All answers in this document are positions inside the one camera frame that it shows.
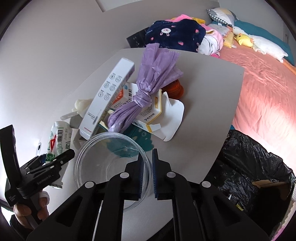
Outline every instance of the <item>black trash bag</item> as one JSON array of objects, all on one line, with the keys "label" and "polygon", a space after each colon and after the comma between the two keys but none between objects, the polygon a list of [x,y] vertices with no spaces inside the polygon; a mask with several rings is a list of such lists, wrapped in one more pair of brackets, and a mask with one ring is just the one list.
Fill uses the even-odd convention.
[{"label": "black trash bag", "polygon": [[252,181],[286,182],[291,189],[295,181],[292,169],[282,158],[267,152],[258,142],[237,130],[229,131],[218,159]]},{"label": "black trash bag", "polygon": [[287,200],[281,200],[277,188],[259,188],[252,182],[288,183],[290,192],[295,184],[294,173],[282,158],[268,153],[258,142],[237,130],[229,131],[205,180],[216,186],[268,235],[283,219],[291,193]]}]

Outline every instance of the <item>yellow pillow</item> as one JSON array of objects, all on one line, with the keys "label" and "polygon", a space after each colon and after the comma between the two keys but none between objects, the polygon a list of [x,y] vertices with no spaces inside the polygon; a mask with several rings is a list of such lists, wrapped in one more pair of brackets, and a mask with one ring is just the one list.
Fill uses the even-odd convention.
[{"label": "yellow pillow", "polygon": [[191,17],[193,20],[197,21],[198,24],[205,24],[205,20],[200,18]]},{"label": "yellow pillow", "polygon": [[232,48],[232,45],[234,43],[233,32],[229,31],[228,34],[223,39],[224,39],[223,46],[228,47],[228,48]]}]

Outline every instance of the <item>cardboard piece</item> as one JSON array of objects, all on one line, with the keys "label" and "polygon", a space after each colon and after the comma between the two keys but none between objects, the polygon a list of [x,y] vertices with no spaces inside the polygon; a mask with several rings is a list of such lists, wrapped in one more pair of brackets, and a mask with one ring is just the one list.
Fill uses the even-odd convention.
[{"label": "cardboard piece", "polygon": [[153,131],[152,134],[163,141],[171,140],[182,122],[183,113],[183,103],[179,100],[170,99],[168,94],[164,92],[162,95],[162,113],[151,123],[159,123],[161,128]]}]

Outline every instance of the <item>yellow and white box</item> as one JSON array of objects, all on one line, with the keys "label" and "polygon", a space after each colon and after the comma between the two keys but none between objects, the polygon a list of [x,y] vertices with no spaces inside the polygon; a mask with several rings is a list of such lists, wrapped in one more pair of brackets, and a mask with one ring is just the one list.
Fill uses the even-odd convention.
[{"label": "yellow and white box", "polygon": [[[118,97],[115,99],[111,109],[116,110],[119,106],[131,102],[137,91],[138,86],[136,84],[126,83]],[[140,114],[137,115],[133,121],[133,125],[138,126],[150,133],[161,128],[159,123],[154,125],[151,124],[162,112],[161,96],[161,90],[157,91],[151,96],[151,106],[144,108]]]}]

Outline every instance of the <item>teal cloth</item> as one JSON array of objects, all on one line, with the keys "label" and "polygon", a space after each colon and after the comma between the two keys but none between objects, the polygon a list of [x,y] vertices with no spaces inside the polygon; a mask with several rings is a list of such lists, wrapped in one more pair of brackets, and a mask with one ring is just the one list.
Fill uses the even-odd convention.
[{"label": "teal cloth", "polygon": [[266,39],[274,42],[278,46],[280,46],[283,49],[283,51],[285,51],[288,54],[288,57],[284,57],[284,58],[287,61],[289,61],[293,66],[295,66],[295,61],[294,61],[294,58],[293,58],[291,48],[287,43],[281,41],[278,37],[272,35],[270,32],[268,32],[264,28],[260,28],[260,27],[254,25],[254,24],[243,22],[241,20],[237,20],[237,21],[234,22],[234,25],[236,27],[239,27],[242,30],[244,30],[247,34],[261,36],[263,38],[266,38]]}]

